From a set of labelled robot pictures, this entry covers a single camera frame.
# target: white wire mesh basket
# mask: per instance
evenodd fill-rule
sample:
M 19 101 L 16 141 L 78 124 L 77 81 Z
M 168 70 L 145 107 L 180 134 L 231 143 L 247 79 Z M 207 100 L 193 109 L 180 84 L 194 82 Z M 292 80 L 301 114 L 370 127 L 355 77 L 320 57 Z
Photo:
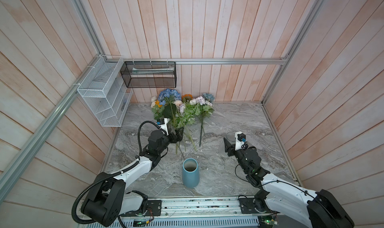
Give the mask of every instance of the white wire mesh basket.
M 106 61 L 105 56 L 97 60 L 78 92 L 102 126 L 120 127 L 133 91 L 126 93 L 127 87 L 119 75 L 122 58 L 118 56 L 119 60 L 113 62 Z
M 108 58 L 119 58 L 118 61 L 107 61 Z M 120 56 L 100 56 L 92 70 L 79 85 L 77 91 L 82 97 L 106 98 L 117 73 L 123 65 Z

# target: black wire basket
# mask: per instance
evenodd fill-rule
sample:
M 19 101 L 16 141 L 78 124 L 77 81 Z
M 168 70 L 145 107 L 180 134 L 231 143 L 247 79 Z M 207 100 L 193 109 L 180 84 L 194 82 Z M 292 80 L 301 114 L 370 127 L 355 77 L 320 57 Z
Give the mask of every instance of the black wire basket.
M 120 73 L 127 88 L 175 88 L 175 62 L 124 62 Z

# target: orange flower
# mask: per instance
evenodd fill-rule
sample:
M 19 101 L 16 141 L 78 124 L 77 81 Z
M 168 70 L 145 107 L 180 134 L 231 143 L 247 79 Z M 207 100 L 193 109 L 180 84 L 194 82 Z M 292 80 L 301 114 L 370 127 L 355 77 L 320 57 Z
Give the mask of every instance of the orange flower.
M 159 105 L 159 103 L 160 102 L 158 100 L 155 101 L 155 104 L 160 108 L 162 105 Z
M 193 99 L 192 95 L 190 95 L 190 94 L 186 94 L 186 95 L 181 96 L 181 100 L 183 100 L 183 98 L 185 98 L 185 100 L 192 100 Z

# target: wooden plank wall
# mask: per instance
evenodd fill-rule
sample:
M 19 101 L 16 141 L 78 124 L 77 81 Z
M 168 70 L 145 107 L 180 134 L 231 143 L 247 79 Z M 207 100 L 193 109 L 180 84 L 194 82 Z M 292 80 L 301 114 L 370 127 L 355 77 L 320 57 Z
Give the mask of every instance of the wooden plank wall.
M 315 0 L 82 0 L 106 54 L 124 58 L 271 58 Z M 183 65 L 177 90 L 217 101 L 262 100 L 276 65 Z M 161 89 L 135 88 L 132 102 Z
M 367 227 L 384 223 L 383 63 L 383 0 L 328 0 L 266 104 L 305 187 Z
M 96 55 L 70 0 L 0 0 L 0 172 Z M 113 131 L 76 99 L 0 205 L 0 226 L 69 227 Z

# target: gray marble surface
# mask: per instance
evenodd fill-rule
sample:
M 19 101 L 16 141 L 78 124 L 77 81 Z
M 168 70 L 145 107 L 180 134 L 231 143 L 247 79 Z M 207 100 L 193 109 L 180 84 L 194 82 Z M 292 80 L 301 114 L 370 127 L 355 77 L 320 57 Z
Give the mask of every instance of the gray marble surface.
M 258 103 L 214 103 L 214 113 L 204 120 L 205 135 L 199 147 L 200 124 L 189 126 L 198 148 L 184 136 L 176 154 L 175 145 L 169 145 L 168 154 L 151 172 L 137 179 L 127 191 L 139 190 L 149 197 L 184 196 L 230 196 L 254 195 L 258 189 L 235 176 L 237 161 L 224 152 L 223 137 L 229 131 L 242 131 L 247 141 L 257 148 L 263 168 L 276 176 L 292 182 L 283 155 L 277 145 L 271 128 Z M 145 120 L 153 120 L 149 104 L 130 104 L 115 145 L 107 172 L 121 169 L 134 160 L 138 154 L 137 129 Z M 154 127 L 145 124 L 140 132 L 142 147 L 148 144 L 148 136 Z M 199 164 L 200 182 L 193 189 L 181 181 L 184 159 L 194 158 Z M 245 179 L 240 167 L 237 175 Z

